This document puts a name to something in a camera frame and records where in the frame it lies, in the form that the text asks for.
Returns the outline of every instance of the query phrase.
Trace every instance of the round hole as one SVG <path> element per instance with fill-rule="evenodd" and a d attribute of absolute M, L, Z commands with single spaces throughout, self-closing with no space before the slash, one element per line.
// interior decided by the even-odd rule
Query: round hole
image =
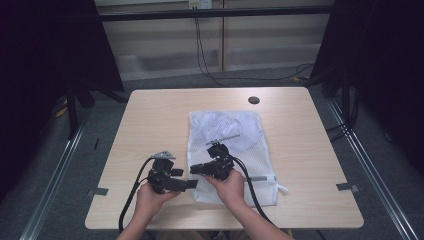
<path fill-rule="evenodd" d="M 258 97 L 252 96 L 248 99 L 249 103 L 251 104 L 258 104 L 260 102 Z"/>

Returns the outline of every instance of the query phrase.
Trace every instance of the wall outlet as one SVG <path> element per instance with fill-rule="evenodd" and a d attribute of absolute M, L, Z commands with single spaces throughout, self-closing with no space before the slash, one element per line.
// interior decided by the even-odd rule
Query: wall outlet
<path fill-rule="evenodd" d="M 212 9 L 212 0 L 200 0 L 201 9 Z"/>
<path fill-rule="evenodd" d="M 188 9 L 200 9 L 200 0 L 189 0 Z"/>

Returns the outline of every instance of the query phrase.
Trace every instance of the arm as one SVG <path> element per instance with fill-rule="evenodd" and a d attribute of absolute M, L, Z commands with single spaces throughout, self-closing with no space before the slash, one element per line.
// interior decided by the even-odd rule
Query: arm
<path fill-rule="evenodd" d="M 205 178 L 216 188 L 219 198 L 252 239 L 293 239 L 246 204 L 244 201 L 244 178 L 240 172 L 232 170 L 225 181 L 211 176 L 205 176 Z"/>
<path fill-rule="evenodd" d="M 141 239 L 147 225 L 162 208 L 162 205 L 179 194 L 179 192 L 157 194 L 149 183 L 142 185 L 137 192 L 134 215 L 117 239 Z"/>

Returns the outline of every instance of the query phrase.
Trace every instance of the black cord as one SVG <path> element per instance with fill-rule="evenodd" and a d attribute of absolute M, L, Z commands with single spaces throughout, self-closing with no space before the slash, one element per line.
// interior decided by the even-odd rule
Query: black cord
<path fill-rule="evenodd" d="M 252 184 L 252 180 L 249 177 L 249 174 L 247 173 L 247 168 L 244 165 L 244 163 L 238 159 L 238 158 L 234 158 L 234 161 L 240 166 L 241 170 L 244 172 L 244 175 L 246 176 L 246 181 L 247 184 L 249 185 L 249 189 L 250 189 L 250 193 L 252 195 L 252 199 L 253 202 L 255 203 L 255 207 L 258 210 L 259 214 L 268 222 L 270 222 L 271 224 L 274 225 L 274 223 L 271 222 L 271 220 L 269 220 L 269 218 L 266 216 L 266 214 L 264 213 L 264 211 L 262 210 L 261 205 L 258 202 L 258 199 L 256 198 L 256 194 L 255 194 L 255 189 L 253 189 L 253 184 Z"/>
<path fill-rule="evenodd" d="M 326 238 L 324 237 L 324 234 L 322 234 L 322 232 L 320 230 L 316 230 L 318 235 L 321 237 L 322 240 L 326 240 Z"/>
<path fill-rule="evenodd" d="M 314 63 L 303 63 L 303 64 L 300 64 L 299 66 L 297 66 L 296 72 L 294 74 L 291 74 L 291 75 L 288 75 L 288 76 L 285 76 L 285 77 L 281 77 L 281 78 L 214 77 L 209 72 L 209 69 L 208 69 L 207 64 L 206 64 L 205 55 L 204 55 L 204 52 L 203 52 L 202 38 L 200 36 L 200 25 L 199 25 L 199 19 L 198 18 L 195 18 L 195 23 L 196 23 L 196 38 L 197 38 L 197 64 L 198 64 L 198 66 L 199 66 L 200 71 L 202 72 L 202 74 L 205 77 L 212 79 L 219 86 L 229 87 L 229 86 L 226 86 L 224 84 L 221 84 L 221 83 L 217 82 L 217 80 L 259 80 L 259 81 L 279 81 L 279 80 L 284 80 L 284 79 L 288 79 L 288 78 L 299 76 L 300 73 L 306 71 L 308 68 L 310 68 L 311 66 L 314 65 Z M 203 68 L 202 68 L 202 66 L 200 64 L 200 53 L 202 55 L 203 64 L 205 66 L 206 72 L 204 72 L 204 70 L 203 70 Z"/>
<path fill-rule="evenodd" d="M 351 113 L 350 118 L 347 119 L 347 120 L 345 120 L 344 123 L 342 123 L 342 124 L 340 124 L 338 126 L 335 126 L 335 127 L 329 128 L 329 129 L 326 129 L 327 132 L 330 132 L 330 131 L 335 130 L 335 129 L 339 128 L 339 127 L 343 127 L 344 128 L 344 129 L 342 129 L 341 132 L 339 132 L 338 134 L 336 134 L 335 136 L 333 136 L 330 139 L 330 142 L 335 142 L 336 140 L 342 138 L 344 135 L 352 132 L 353 126 L 355 125 L 355 123 L 356 123 L 356 121 L 358 119 L 359 100 L 360 100 L 360 97 L 358 95 L 358 92 L 355 91 L 355 102 L 353 104 L 353 109 L 352 109 L 352 113 Z"/>
<path fill-rule="evenodd" d="M 128 196 L 127 202 L 125 203 L 124 208 L 122 209 L 121 215 L 119 216 L 119 233 L 121 233 L 122 231 L 124 231 L 124 226 L 123 226 L 123 222 L 124 222 L 124 217 L 125 214 L 127 213 L 128 207 L 131 204 L 131 201 L 135 195 L 135 192 L 137 191 L 138 187 L 140 186 L 141 182 L 143 182 L 144 180 L 146 180 L 146 178 L 142 179 L 141 181 L 139 181 L 141 174 L 143 173 L 144 168 L 146 167 L 147 163 L 150 162 L 150 160 L 152 160 L 153 158 L 148 158 L 146 159 L 146 161 L 144 162 L 143 166 L 141 167 L 140 171 L 138 172 L 137 178 L 135 179 L 133 188 L 131 189 L 131 193 Z"/>

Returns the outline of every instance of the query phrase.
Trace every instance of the gray carpet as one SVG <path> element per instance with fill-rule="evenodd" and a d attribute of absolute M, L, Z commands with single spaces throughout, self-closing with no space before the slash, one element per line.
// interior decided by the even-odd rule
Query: gray carpet
<path fill-rule="evenodd" d="M 296 68 L 248 70 L 230 73 L 213 73 L 215 77 L 277 78 L 296 72 Z M 300 75 L 307 76 L 308 71 Z M 227 87 L 298 86 L 290 77 L 283 80 L 216 80 Z M 126 93 L 135 89 L 222 87 L 201 74 L 161 79 L 137 80 L 124 83 Z M 337 126 L 327 99 L 319 85 L 312 86 L 311 96 L 324 127 Z M 97 102 L 91 109 L 79 108 L 80 116 L 89 111 L 88 123 L 79 145 L 65 173 L 60 189 L 47 215 L 38 239 L 115 239 L 118 231 L 92 231 L 85 225 L 85 216 L 91 204 L 86 196 L 95 188 L 107 160 L 114 136 L 125 110 L 125 104 L 94 93 Z M 31 166 L 16 187 L 0 205 L 0 239 L 19 239 L 31 214 L 35 210 L 45 187 L 65 148 L 68 134 L 66 115 L 52 118 L 43 134 L 39 151 Z M 374 161 L 389 189 L 413 223 L 414 229 L 424 236 L 424 177 L 413 169 L 401 149 L 384 138 L 384 128 L 366 107 L 360 105 L 355 132 Z M 339 130 L 329 133 L 337 134 Z M 333 143 L 334 150 L 349 183 L 358 184 L 362 191 L 354 194 L 365 224 L 353 230 L 322 230 L 326 239 L 402 239 L 386 209 L 370 184 L 346 139 Z M 296 239 L 321 239 L 317 232 L 295 230 Z"/>

